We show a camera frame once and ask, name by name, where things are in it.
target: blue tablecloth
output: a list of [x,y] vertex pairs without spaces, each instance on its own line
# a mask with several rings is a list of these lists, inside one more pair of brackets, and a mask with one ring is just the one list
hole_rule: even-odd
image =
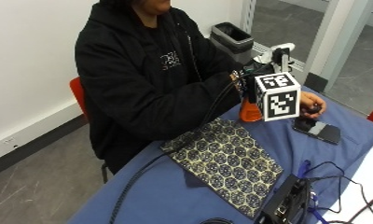
[[[345,170],[345,175],[353,176],[373,147],[373,123],[326,98],[325,100],[327,111],[320,120],[341,128],[342,140],[337,146],[296,132],[290,127],[292,119],[242,123],[252,137],[285,169],[276,187],[280,187],[289,174],[297,175],[305,160],[310,160],[312,166],[333,161]],[[238,106],[222,118],[237,120],[237,111]],[[139,168],[161,154],[160,144],[161,142],[153,142],[124,166],[68,223],[108,223],[121,190]],[[327,164],[310,172],[309,176],[339,174],[335,167]],[[313,189],[320,198],[320,206],[330,207],[338,199],[337,179],[316,182]],[[181,168],[165,156],[151,165],[129,190],[116,223],[197,224],[212,217],[224,217],[234,224],[252,223],[209,188],[186,187]],[[309,215],[308,223],[316,222],[314,216]]]

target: sleeve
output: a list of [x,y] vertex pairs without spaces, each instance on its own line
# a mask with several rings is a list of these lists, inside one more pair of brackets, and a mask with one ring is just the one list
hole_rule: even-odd
[[233,70],[242,69],[242,63],[234,61],[232,56],[218,49],[213,42],[205,38],[198,30],[196,22],[189,18],[186,13],[181,10],[180,17],[185,22],[188,34],[192,38],[196,66],[198,68],[202,78],[209,77],[220,72],[230,73]]
[[[214,99],[232,84],[228,72],[217,73],[163,94],[131,63],[117,40],[83,40],[76,44],[76,65],[84,91],[104,114],[135,136],[164,140],[196,128]],[[212,119],[240,103],[236,88],[220,102]]]

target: trash bin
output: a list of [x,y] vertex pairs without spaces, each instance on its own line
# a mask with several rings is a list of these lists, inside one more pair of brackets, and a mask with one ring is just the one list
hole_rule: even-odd
[[234,60],[246,63],[252,58],[252,36],[232,23],[222,22],[212,27],[210,40],[228,52]]

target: white cube with black marker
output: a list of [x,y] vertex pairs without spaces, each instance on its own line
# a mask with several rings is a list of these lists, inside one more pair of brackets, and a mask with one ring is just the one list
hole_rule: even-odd
[[256,77],[256,95],[264,121],[300,116],[301,85],[290,73]]

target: smartphone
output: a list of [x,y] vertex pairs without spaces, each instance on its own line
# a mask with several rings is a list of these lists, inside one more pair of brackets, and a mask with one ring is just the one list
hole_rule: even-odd
[[329,142],[334,145],[339,143],[339,128],[321,122],[320,120],[298,117],[294,119],[292,127],[297,132],[305,133],[310,137],[314,137],[325,142]]

